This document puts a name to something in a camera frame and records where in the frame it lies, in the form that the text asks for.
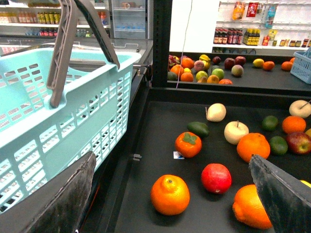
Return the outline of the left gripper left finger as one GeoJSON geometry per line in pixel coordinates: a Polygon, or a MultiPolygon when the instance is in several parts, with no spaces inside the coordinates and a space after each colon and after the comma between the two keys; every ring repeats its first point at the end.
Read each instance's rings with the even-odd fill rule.
{"type": "Polygon", "coordinates": [[[96,156],[89,151],[27,199],[25,233],[74,233],[90,195],[96,156]]]}

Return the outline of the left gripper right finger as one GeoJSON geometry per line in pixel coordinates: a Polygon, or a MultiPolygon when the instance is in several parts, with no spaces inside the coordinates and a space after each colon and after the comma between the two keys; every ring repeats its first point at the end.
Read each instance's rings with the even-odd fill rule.
{"type": "Polygon", "coordinates": [[[311,231],[311,188],[259,155],[249,169],[276,233],[311,231]]]}

